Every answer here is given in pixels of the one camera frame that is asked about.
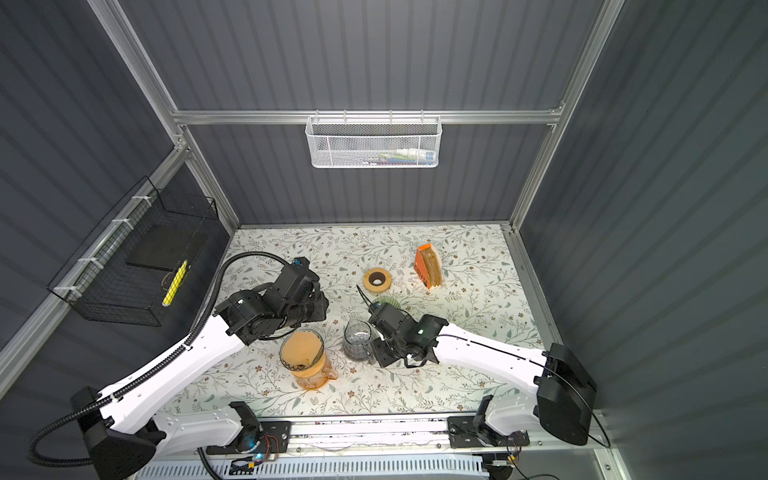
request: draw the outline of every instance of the gray corrugated wall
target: gray corrugated wall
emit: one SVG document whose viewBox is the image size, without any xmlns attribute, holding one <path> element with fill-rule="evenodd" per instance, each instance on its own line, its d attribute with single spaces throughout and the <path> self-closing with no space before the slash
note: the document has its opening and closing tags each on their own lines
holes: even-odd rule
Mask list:
<svg viewBox="0 0 768 480">
<path fill-rule="evenodd" d="M 635 479 L 764 470 L 766 109 L 765 2 L 628 2 L 522 227 Z"/>
<path fill-rule="evenodd" d="M 600 2 L 122 2 L 181 109 L 557 107 Z"/>
<path fill-rule="evenodd" d="M 598 0 L 123 2 L 180 109 L 557 107 Z M 249 223 L 506 220 L 546 127 L 446 126 L 440 165 L 318 170 L 302 127 L 192 131 Z"/>
<path fill-rule="evenodd" d="M 200 195 L 190 171 L 182 167 L 168 190 Z M 100 389 L 124 378 L 160 355 L 189 331 L 214 278 L 229 236 L 220 225 L 208 241 L 214 248 L 195 262 L 174 301 L 178 308 L 162 326 L 90 322 L 70 313 L 43 345 L 26 370 L 0 399 L 0 477 L 96 479 L 95 470 L 43 468 L 29 463 L 25 446 L 49 422 L 71 412 L 69 399 L 84 386 Z M 41 443 L 41 452 L 61 458 L 87 456 L 77 424 L 71 423 Z"/>
<path fill-rule="evenodd" d="M 194 125 L 216 178 L 248 223 L 507 220 L 544 125 L 446 125 L 436 168 L 310 165 L 304 128 Z"/>
<path fill-rule="evenodd" d="M 172 143 L 86 2 L 0 3 L 0 346 Z"/>
<path fill-rule="evenodd" d="M 85 1 L 0 2 L 0 346 L 48 294 L 78 244 L 172 148 Z M 182 168 L 168 186 L 200 194 Z M 227 234 L 217 233 L 220 256 Z M 188 302 L 160 328 L 62 321 L 0 399 L 0 477 L 96 478 L 92 468 L 35 467 L 28 439 L 71 411 L 69 397 L 101 388 L 187 332 L 219 257 L 185 281 Z M 69 425 L 44 441 L 53 456 L 83 456 Z"/>
</svg>

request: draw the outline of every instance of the roll of tape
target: roll of tape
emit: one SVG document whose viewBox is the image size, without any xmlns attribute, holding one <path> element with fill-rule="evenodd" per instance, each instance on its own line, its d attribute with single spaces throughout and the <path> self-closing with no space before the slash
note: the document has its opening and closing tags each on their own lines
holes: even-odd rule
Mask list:
<svg viewBox="0 0 768 480">
<path fill-rule="evenodd" d="M 383 268 L 372 268 L 363 276 L 362 284 L 371 293 L 381 293 L 392 285 L 392 275 Z"/>
</svg>

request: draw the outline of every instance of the white ventilation grille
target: white ventilation grille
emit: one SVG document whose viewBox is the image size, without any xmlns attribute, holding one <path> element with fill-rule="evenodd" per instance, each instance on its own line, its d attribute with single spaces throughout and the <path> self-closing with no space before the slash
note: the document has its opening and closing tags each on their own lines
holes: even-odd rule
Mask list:
<svg viewBox="0 0 768 480">
<path fill-rule="evenodd" d="M 257 467 L 253 473 L 228 475 L 232 460 L 210 459 L 222 478 L 359 478 L 394 475 L 450 475 L 453 478 L 488 478 L 482 471 L 482 458 L 472 455 L 387 455 L 350 457 L 279 458 Z M 199 460 L 159 460 L 141 469 L 136 480 L 210 480 Z"/>
</svg>

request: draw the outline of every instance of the floral tablecloth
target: floral tablecloth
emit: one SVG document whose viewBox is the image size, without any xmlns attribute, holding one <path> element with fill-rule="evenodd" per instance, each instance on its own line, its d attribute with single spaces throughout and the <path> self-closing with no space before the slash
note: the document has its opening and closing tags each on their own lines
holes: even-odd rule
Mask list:
<svg viewBox="0 0 768 480">
<path fill-rule="evenodd" d="M 424 243 L 442 256 L 443 285 L 432 291 L 413 270 L 416 247 Z M 416 320 L 431 313 L 496 340 L 541 346 L 499 225 L 238 230 L 227 256 L 247 250 L 310 260 L 330 307 L 325 322 L 306 326 L 323 337 L 339 378 L 317 390 L 298 388 L 278 358 L 282 340 L 255 342 L 192 382 L 165 411 L 200 412 L 244 400 L 261 417 L 455 412 L 475 410 L 488 394 L 518 393 L 462 367 L 429 363 L 406 369 L 401 360 L 382 369 L 348 360 L 341 345 L 344 326 L 351 318 L 368 318 L 355 285 L 362 286 L 362 275 L 375 266 L 392 274 L 392 286 L 382 295 L 397 299 Z M 262 257 L 236 262 L 219 299 L 271 281 L 279 271 L 280 265 Z"/>
</svg>

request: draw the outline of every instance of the yellow pen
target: yellow pen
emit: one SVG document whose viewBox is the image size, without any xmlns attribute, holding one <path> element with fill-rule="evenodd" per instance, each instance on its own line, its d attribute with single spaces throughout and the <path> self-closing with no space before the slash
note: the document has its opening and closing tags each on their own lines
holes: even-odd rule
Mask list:
<svg viewBox="0 0 768 480">
<path fill-rule="evenodd" d="M 179 267 L 179 270 L 176 271 L 176 275 L 174 275 L 174 281 L 171 282 L 170 287 L 168 287 L 168 293 L 166 293 L 165 298 L 163 298 L 163 306 L 170 306 L 170 304 L 174 301 L 174 296 L 176 296 L 176 292 L 179 290 L 179 286 L 181 285 L 182 280 L 184 280 L 184 275 L 186 274 L 187 261 L 185 260 Z"/>
</svg>

